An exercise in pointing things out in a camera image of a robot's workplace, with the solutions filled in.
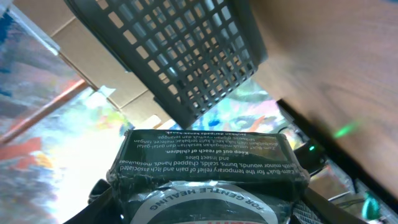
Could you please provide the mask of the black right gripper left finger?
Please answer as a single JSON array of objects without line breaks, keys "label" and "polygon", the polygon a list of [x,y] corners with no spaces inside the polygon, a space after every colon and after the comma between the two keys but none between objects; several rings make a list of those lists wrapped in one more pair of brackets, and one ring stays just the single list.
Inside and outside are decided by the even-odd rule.
[{"label": "black right gripper left finger", "polygon": [[112,188],[64,224],[121,224],[121,213],[113,199]]}]

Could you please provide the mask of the dark green ointment box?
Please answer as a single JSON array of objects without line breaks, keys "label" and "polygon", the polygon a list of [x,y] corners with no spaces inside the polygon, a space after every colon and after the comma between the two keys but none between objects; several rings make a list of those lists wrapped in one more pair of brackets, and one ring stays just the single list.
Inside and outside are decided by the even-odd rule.
[{"label": "dark green ointment box", "polygon": [[131,130],[106,175],[124,223],[288,223],[310,182],[282,134]]}]

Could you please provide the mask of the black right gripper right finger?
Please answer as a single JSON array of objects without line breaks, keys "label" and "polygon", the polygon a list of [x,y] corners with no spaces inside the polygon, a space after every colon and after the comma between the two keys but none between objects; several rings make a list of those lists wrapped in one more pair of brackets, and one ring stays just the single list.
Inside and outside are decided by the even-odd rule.
[{"label": "black right gripper right finger", "polygon": [[338,208],[327,199],[308,188],[297,202],[290,224],[366,224],[365,221]]}]

